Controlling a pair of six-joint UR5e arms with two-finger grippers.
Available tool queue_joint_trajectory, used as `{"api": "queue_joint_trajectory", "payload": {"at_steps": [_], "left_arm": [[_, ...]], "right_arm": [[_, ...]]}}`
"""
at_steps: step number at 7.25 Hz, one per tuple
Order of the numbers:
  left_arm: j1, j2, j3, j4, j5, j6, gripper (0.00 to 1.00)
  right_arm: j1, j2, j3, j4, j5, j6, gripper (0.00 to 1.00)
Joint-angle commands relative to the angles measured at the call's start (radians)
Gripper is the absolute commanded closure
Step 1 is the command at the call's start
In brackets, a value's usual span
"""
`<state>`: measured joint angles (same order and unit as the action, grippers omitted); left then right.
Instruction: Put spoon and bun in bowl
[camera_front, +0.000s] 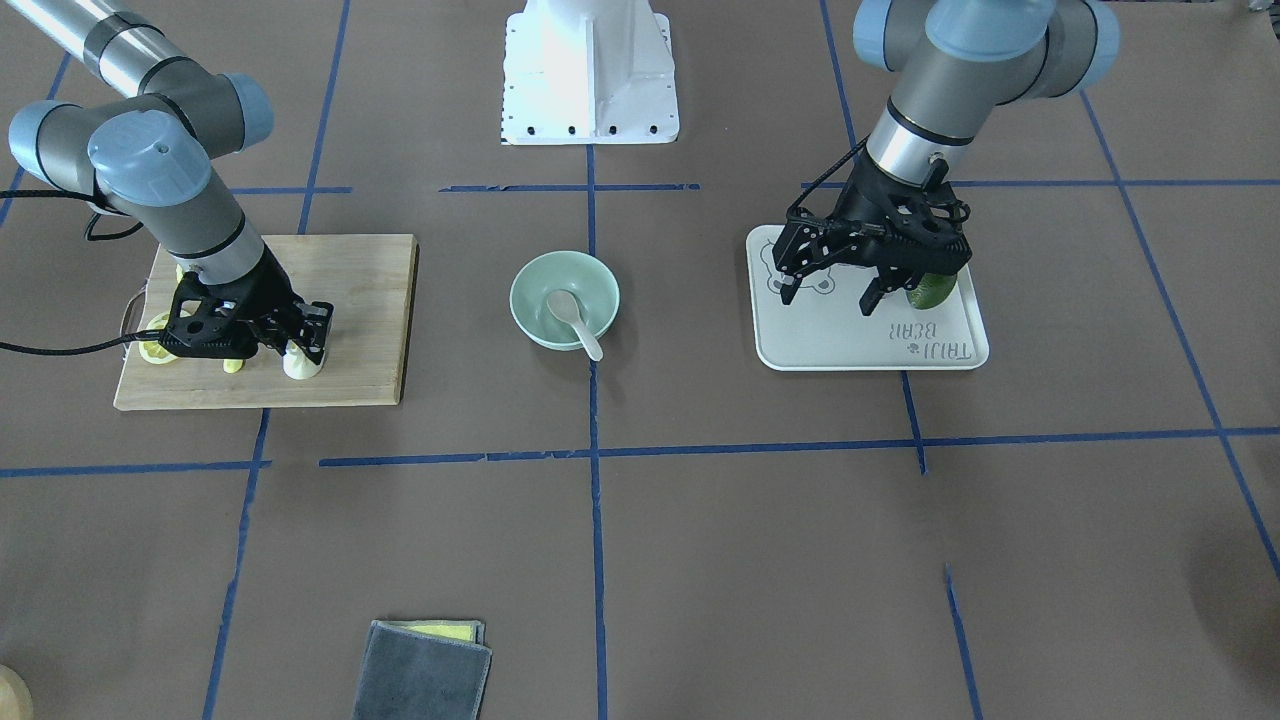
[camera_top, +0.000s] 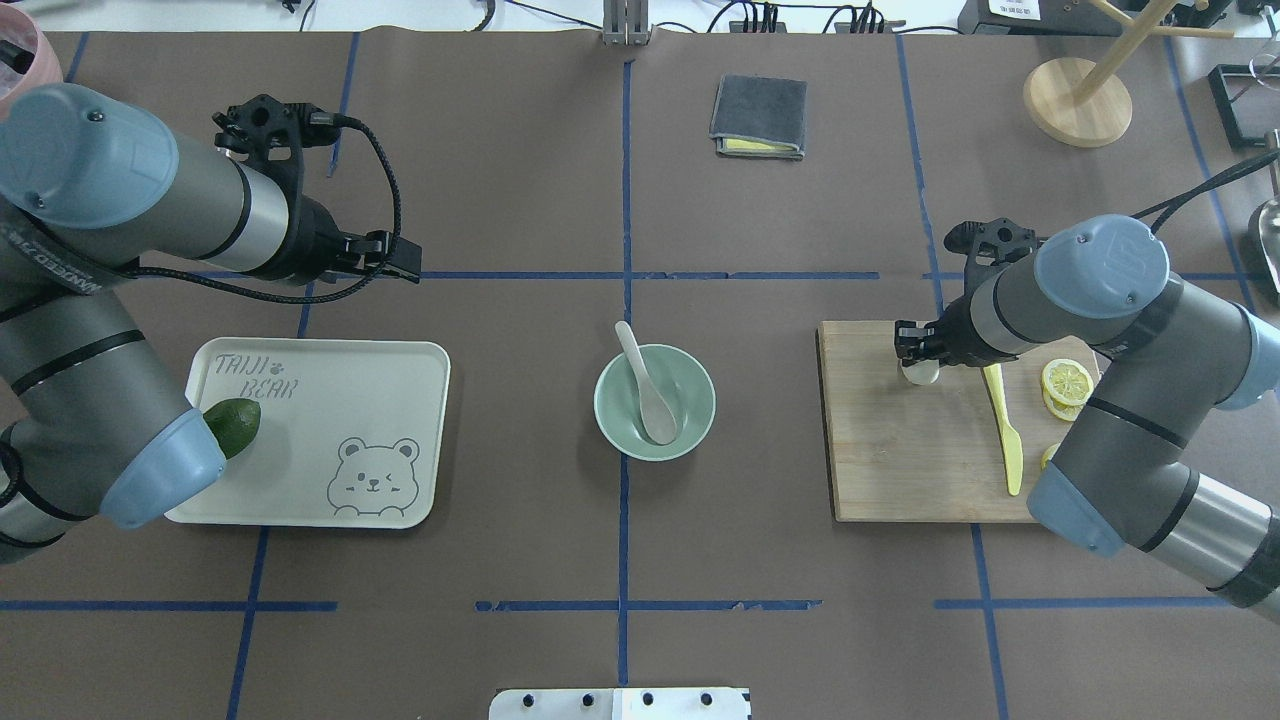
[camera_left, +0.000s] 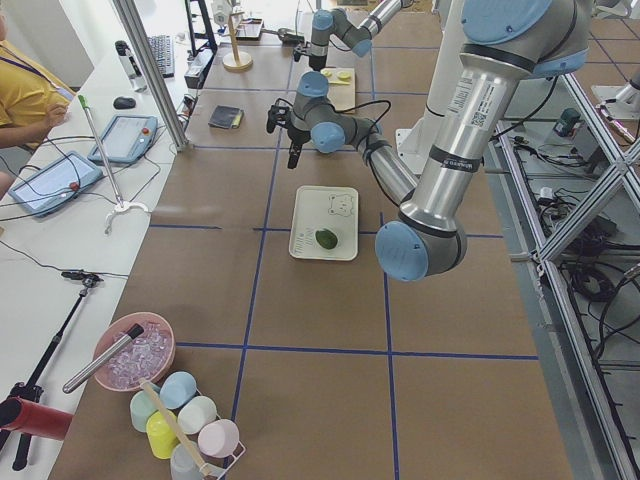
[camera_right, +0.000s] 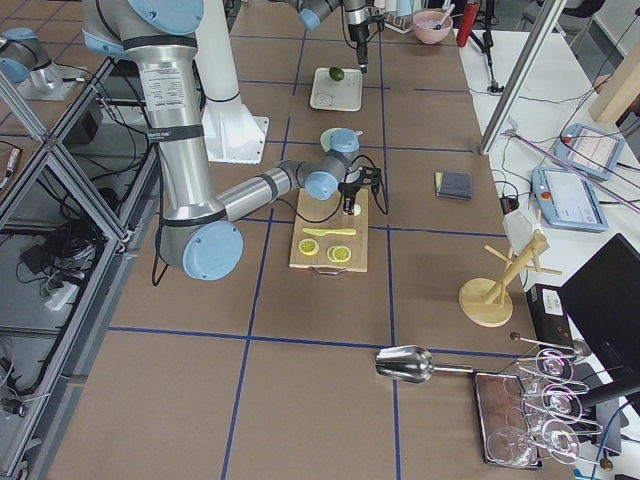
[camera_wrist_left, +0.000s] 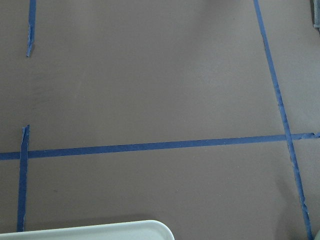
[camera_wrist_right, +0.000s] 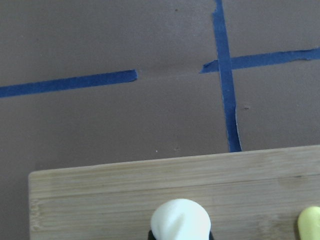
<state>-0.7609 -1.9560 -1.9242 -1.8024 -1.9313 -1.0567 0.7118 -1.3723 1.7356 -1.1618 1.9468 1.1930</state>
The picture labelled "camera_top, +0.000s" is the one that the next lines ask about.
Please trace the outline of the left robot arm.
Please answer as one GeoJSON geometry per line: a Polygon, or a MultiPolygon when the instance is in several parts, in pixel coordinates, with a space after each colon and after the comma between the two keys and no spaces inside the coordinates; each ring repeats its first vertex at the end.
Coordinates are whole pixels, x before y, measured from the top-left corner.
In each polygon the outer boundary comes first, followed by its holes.
{"type": "Polygon", "coordinates": [[[303,286],[335,273],[419,282],[401,188],[360,119],[259,95],[214,117],[211,145],[151,111],[82,85],[18,97],[3,122],[3,382],[26,416],[3,432],[1,556],[19,562],[104,515],[137,528],[209,488],[227,456],[200,410],[116,297],[145,278],[247,295],[247,288],[146,266],[146,252],[303,286]],[[371,143],[392,196],[392,228],[357,234],[303,191],[306,149],[344,129],[371,143]]]}

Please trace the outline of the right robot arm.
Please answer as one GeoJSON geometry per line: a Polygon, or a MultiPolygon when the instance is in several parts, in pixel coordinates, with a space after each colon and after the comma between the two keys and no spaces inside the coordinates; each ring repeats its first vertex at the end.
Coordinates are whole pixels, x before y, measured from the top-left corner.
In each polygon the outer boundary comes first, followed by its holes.
{"type": "Polygon", "coordinates": [[[1103,214],[1047,238],[1006,220],[956,225],[964,295],[925,324],[897,322],[902,366],[1011,363],[1068,337],[1107,357],[1027,507],[1071,544],[1130,546],[1234,607],[1277,620],[1270,505],[1181,462],[1213,410],[1277,391],[1277,331],[1184,281],[1143,222],[1103,214]]]}

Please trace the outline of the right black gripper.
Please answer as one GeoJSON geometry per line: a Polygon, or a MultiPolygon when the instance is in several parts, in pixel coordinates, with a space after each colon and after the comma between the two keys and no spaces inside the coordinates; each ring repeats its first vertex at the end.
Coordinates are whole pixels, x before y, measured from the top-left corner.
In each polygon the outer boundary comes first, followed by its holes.
{"type": "Polygon", "coordinates": [[[937,320],[924,325],[896,320],[893,350],[904,373],[937,373],[941,365],[986,365],[986,342],[972,319],[972,299],[956,299],[937,320]]]}

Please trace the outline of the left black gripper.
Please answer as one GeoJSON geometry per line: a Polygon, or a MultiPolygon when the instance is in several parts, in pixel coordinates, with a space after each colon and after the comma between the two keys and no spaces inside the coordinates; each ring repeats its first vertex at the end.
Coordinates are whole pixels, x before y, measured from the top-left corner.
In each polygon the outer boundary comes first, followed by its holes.
{"type": "Polygon", "coordinates": [[[320,202],[301,196],[296,224],[285,240],[285,283],[307,284],[329,272],[340,254],[340,270],[362,277],[390,277],[417,284],[422,249],[390,231],[344,234],[320,202]]]}

